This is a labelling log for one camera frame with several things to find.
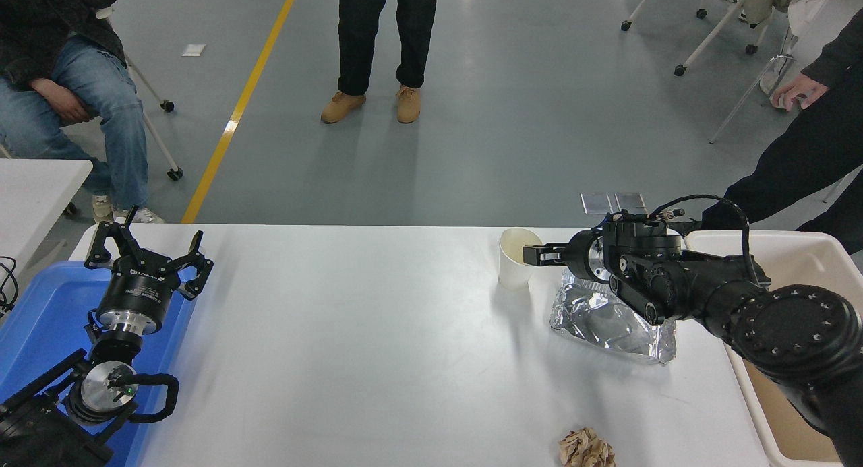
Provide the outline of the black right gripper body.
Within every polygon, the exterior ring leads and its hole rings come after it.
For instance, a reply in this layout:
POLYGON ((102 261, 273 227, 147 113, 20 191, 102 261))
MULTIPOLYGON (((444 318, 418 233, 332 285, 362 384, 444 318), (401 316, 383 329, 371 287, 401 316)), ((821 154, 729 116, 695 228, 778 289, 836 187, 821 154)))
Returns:
POLYGON ((592 230, 576 233, 564 250, 564 263, 573 276, 583 280, 600 280, 600 237, 592 230))

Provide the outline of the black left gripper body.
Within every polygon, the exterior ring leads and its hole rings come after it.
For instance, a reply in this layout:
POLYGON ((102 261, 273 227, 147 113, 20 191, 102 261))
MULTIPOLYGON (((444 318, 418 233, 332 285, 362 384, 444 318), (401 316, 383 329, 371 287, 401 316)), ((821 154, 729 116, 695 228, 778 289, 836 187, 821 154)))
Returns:
POLYGON ((132 265, 115 261, 111 281, 100 302, 100 320, 129 311, 144 315, 151 321, 162 321, 179 283, 178 272, 159 276, 157 271, 142 272, 132 265))

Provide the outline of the seated person's right hand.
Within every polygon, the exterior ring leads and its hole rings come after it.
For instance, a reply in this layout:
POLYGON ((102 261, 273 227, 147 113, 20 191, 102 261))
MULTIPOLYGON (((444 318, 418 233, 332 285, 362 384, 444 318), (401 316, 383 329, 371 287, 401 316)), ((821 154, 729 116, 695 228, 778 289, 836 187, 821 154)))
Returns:
POLYGON ((46 100, 50 108, 61 117, 62 123, 77 124, 93 120, 83 101, 67 87, 50 78, 34 78, 28 85, 46 100))

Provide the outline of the person's hand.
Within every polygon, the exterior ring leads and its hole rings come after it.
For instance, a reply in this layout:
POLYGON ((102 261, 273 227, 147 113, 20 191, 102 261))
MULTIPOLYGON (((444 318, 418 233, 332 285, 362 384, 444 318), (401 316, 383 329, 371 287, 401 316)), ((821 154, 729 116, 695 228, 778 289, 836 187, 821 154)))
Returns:
POLYGON ((777 110, 791 111, 795 107, 806 110, 828 91, 826 84, 801 73, 774 91, 771 105, 777 110))

